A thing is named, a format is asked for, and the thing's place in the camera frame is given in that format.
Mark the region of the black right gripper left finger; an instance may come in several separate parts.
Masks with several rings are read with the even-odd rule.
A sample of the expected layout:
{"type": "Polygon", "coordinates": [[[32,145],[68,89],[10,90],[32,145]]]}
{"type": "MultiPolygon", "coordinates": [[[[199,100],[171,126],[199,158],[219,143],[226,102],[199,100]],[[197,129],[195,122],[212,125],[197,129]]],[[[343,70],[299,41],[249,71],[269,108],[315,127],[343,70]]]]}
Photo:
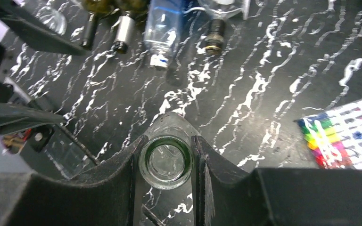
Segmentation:
{"type": "Polygon", "coordinates": [[[138,156],[148,137],[71,180],[0,173],[0,226],[137,226],[143,180],[138,156]]]}

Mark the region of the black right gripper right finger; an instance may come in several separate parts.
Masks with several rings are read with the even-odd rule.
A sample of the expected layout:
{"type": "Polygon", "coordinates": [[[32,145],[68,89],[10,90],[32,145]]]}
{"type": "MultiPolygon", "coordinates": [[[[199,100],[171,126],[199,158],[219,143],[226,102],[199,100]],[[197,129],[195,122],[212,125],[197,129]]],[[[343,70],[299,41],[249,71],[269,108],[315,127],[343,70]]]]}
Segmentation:
{"type": "Polygon", "coordinates": [[[191,137],[197,226],[362,226],[362,170],[246,172],[191,137]]]}

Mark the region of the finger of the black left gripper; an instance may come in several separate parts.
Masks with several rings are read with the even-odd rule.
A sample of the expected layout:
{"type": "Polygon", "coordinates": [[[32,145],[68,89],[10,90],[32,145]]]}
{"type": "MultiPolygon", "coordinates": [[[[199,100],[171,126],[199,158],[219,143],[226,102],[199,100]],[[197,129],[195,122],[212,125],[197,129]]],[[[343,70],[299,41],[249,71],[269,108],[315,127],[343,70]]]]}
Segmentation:
{"type": "Polygon", "coordinates": [[[2,18],[19,38],[36,51],[80,56],[86,53],[82,47],[66,40],[51,30],[46,30],[21,18],[2,18]]]}
{"type": "Polygon", "coordinates": [[[14,134],[43,125],[60,124],[64,117],[21,105],[0,103],[0,135],[14,134]]]}

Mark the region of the blue labelled clear bottle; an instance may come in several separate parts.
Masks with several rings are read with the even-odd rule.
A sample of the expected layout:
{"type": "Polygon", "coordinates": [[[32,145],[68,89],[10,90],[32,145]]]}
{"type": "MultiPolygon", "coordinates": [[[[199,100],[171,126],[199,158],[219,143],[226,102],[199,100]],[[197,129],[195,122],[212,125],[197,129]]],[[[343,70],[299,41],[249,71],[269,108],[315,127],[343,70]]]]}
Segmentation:
{"type": "Polygon", "coordinates": [[[175,56],[181,39],[184,0],[152,0],[143,43],[149,53],[149,66],[166,70],[175,56]]]}

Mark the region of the dark green wine bottle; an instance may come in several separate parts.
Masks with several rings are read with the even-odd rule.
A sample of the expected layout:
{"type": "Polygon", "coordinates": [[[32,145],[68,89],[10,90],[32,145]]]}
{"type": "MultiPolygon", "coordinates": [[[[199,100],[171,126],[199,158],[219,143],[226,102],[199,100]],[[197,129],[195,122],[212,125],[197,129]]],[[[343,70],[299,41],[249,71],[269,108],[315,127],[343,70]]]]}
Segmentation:
{"type": "Polygon", "coordinates": [[[99,20],[110,15],[115,9],[112,0],[83,0],[82,6],[88,12],[80,46],[83,49],[91,50],[95,39],[99,20]]]}

